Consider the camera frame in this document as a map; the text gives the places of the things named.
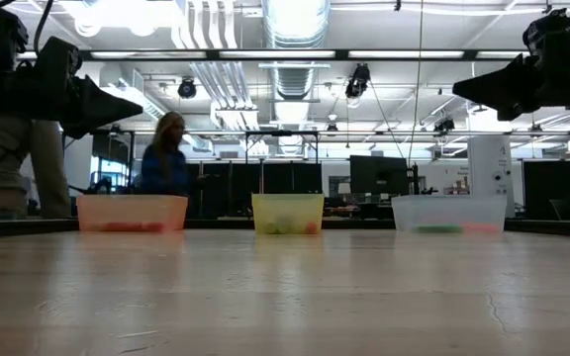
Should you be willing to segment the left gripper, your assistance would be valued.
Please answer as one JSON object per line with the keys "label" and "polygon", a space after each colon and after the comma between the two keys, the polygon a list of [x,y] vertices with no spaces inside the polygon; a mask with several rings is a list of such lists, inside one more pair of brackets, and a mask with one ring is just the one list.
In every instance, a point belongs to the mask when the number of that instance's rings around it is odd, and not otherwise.
{"label": "left gripper", "polygon": [[98,128],[139,115],[143,107],[79,78],[78,48],[48,39],[34,63],[24,59],[12,71],[0,71],[0,114],[59,121],[63,133],[82,138]]}

